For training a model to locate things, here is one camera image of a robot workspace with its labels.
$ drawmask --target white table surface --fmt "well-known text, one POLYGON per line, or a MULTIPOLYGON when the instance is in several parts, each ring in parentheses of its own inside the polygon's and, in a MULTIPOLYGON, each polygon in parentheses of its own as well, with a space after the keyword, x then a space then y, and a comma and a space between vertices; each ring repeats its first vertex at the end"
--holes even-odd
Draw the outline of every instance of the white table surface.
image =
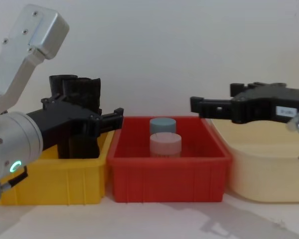
POLYGON ((115 203, 0 207, 0 239, 299 239, 299 204, 115 203))

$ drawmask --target green indicator light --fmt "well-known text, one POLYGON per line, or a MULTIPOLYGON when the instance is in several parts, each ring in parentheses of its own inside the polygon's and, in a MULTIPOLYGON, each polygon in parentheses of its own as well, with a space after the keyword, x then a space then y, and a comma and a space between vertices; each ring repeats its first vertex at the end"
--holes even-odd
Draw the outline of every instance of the green indicator light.
POLYGON ((18 167, 21 166, 21 161, 16 161, 13 163, 13 165, 10 168, 10 172, 13 173, 14 171, 16 171, 18 169, 18 167))

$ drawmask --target red bin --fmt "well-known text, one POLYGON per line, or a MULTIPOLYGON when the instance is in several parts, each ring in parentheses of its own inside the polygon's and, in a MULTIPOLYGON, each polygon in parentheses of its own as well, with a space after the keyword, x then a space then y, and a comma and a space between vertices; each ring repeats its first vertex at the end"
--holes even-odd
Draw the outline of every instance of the red bin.
POLYGON ((150 156, 150 119, 125 117, 108 153, 116 202, 221 202, 231 155, 204 119, 171 117, 181 157, 150 156))

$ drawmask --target beige bin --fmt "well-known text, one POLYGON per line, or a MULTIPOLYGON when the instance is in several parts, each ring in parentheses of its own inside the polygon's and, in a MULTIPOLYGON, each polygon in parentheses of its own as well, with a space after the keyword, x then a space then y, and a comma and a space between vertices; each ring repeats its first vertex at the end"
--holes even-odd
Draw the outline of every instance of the beige bin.
POLYGON ((213 123, 229 145, 234 160, 230 188, 259 202, 299 202, 299 134, 286 124, 256 121, 213 123))

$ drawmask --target label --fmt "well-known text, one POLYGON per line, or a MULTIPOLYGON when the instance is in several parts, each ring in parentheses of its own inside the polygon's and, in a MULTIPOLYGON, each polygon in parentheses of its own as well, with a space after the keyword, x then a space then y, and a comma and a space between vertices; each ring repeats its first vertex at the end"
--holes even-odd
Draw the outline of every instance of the label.
POLYGON ((276 115, 285 117, 295 117, 297 114, 296 108, 276 106, 276 115))

